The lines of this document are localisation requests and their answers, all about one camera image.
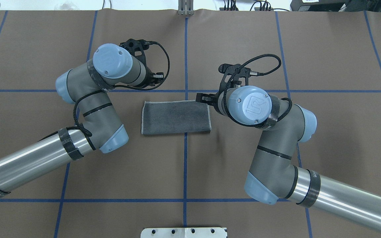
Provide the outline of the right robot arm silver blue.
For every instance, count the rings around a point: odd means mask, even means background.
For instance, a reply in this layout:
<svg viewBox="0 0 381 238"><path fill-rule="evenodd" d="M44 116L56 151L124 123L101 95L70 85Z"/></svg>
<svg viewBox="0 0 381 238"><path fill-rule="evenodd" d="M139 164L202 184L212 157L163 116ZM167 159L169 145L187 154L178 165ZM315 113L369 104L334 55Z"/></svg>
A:
<svg viewBox="0 0 381 238"><path fill-rule="evenodd" d="M242 126L263 131L245 180L248 196L269 205L288 199L381 233L381 196L292 164L297 144L316 131L311 111L255 86L197 93L195 100Z"/></svg>

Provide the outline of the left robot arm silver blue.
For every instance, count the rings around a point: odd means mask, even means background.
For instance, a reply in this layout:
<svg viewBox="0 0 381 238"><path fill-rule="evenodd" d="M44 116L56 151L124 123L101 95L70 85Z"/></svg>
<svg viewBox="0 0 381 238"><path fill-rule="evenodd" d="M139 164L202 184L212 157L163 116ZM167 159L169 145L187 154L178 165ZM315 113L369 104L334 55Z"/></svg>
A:
<svg viewBox="0 0 381 238"><path fill-rule="evenodd" d="M0 159L0 198L94 150L112 152L125 145L128 134L108 92L116 88L150 91L168 73L148 68L144 51L160 43L129 39L100 45L82 65L56 80L58 95L73 104L74 125Z"/></svg>

